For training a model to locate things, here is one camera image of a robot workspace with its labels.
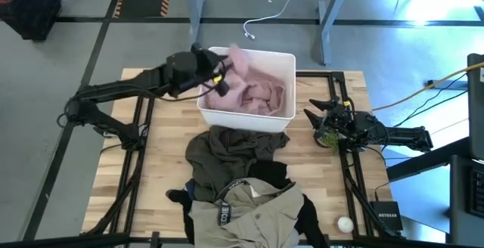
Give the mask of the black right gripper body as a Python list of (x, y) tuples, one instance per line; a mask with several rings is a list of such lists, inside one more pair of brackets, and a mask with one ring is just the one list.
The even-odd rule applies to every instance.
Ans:
[(317, 130), (317, 139), (322, 140), (325, 136), (333, 133), (343, 138), (355, 140), (355, 108), (352, 99), (348, 98), (342, 103), (338, 99), (334, 101), (337, 101), (337, 106), (330, 111), (325, 110), (326, 115), (322, 118), (323, 124)]

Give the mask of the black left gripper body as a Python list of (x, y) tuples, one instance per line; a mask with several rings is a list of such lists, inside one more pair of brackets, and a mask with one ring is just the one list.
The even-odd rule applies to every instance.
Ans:
[(199, 86), (219, 76), (224, 77), (224, 61), (211, 61), (210, 52), (213, 51), (202, 48), (199, 43), (192, 44), (191, 53), (196, 59), (196, 70), (190, 85)]

